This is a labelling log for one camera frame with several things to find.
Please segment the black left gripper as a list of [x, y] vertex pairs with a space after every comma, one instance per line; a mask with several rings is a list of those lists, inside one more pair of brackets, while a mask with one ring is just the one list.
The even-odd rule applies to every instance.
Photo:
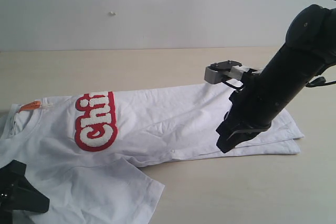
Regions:
[[13, 211], [44, 214], [50, 200], [25, 177], [26, 164], [12, 160], [1, 168], [1, 223], [13, 223]]

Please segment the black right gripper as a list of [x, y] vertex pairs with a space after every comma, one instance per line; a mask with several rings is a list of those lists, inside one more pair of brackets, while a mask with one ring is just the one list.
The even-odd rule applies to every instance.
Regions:
[[230, 95], [231, 109], [216, 129], [216, 146], [222, 153], [267, 131], [272, 120], [302, 90], [300, 73], [243, 73], [241, 82], [243, 87]]

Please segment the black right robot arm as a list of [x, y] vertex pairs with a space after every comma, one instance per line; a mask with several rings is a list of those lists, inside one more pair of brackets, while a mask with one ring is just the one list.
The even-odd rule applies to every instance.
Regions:
[[233, 92], [216, 146], [227, 153], [271, 127], [273, 119], [310, 82], [335, 65], [335, 9], [311, 5], [292, 21], [285, 43], [255, 77]]

